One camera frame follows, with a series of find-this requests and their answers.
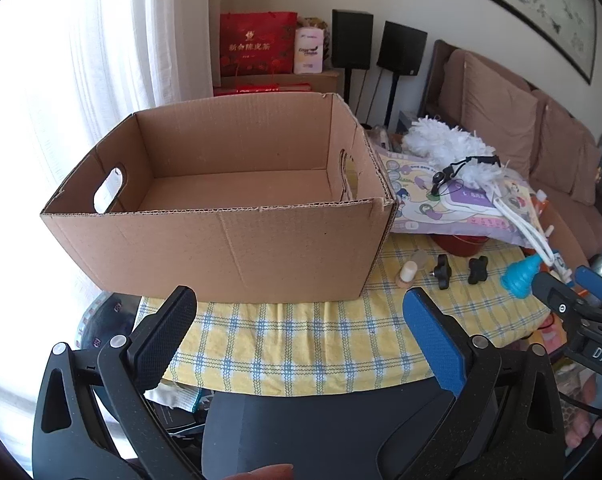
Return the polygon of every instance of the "wall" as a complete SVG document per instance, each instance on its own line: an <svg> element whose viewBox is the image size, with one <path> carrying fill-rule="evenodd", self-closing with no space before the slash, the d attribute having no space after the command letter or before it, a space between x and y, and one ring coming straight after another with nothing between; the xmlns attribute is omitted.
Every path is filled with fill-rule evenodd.
<svg viewBox="0 0 602 480"><path fill-rule="evenodd" d="M490 57L522 75L562 103L598 138L602 134L602 8L597 4L598 37L592 85L572 68L567 60L532 28L490 0L222 0L223 12L295 10L302 16L319 16L328 22L332 9L367 10L375 16L373 63L385 20L403 23L428 32L423 64L415 77L402 77L399 83L391 125L398 110L416 110L430 65L433 43L468 48ZM379 69L367 77L359 119L366 119ZM353 76L351 103L356 104L363 73ZM391 75L385 73L369 123L383 121Z"/></svg>

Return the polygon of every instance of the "speaker stand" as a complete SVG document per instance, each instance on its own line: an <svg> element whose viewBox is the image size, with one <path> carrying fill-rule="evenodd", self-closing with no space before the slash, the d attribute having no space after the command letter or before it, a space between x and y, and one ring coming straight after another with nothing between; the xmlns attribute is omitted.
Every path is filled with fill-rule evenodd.
<svg viewBox="0 0 602 480"><path fill-rule="evenodd" d="M399 84L399 77L401 77L401 75L398 72L392 72L392 86L390 87L390 97L387 102L385 121L383 121L383 126L385 126L386 128L390 126L390 116L392 115L392 108L395 105L396 86Z"/></svg>
<svg viewBox="0 0 602 480"><path fill-rule="evenodd" d="M343 83L343 100L345 104L350 104L350 83L352 82L352 69L345 69L345 81Z"/></svg>

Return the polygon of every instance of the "blue rubber pad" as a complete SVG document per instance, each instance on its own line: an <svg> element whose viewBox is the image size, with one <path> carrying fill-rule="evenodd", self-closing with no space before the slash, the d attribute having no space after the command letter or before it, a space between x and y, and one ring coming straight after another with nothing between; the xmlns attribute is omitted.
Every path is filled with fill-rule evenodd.
<svg viewBox="0 0 602 480"><path fill-rule="evenodd" d="M467 379L463 356L414 290L408 290L403 297L403 319L439 386L458 397Z"/></svg>
<svg viewBox="0 0 602 480"><path fill-rule="evenodd" d="M574 281L602 301L602 276L594 270L585 266L578 267L574 272Z"/></svg>

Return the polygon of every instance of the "white feather duster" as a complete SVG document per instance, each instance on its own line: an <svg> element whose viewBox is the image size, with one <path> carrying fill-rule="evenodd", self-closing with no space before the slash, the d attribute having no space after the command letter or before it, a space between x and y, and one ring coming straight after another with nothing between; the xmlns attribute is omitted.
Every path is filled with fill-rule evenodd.
<svg viewBox="0 0 602 480"><path fill-rule="evenodd" d="M403 136L403 149L426 158L437 171L466 156L494 155L494 148L479 137L427 117L412 123L409 133ZM471 189L495 186L502 176L503 168L496 164L479 164L476 160L466 164L457 174L463 185Z"/></svg>

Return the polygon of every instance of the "red bowl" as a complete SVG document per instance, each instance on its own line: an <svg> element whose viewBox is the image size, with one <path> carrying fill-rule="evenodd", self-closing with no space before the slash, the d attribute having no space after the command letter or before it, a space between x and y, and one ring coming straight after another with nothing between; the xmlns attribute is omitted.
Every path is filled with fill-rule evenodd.
<svg viewBox="0 0 602 480"><path fill-rule="evenodd" d="M487 236L430 235L441 249L454 256L468 258L481 251Z"/></svg>

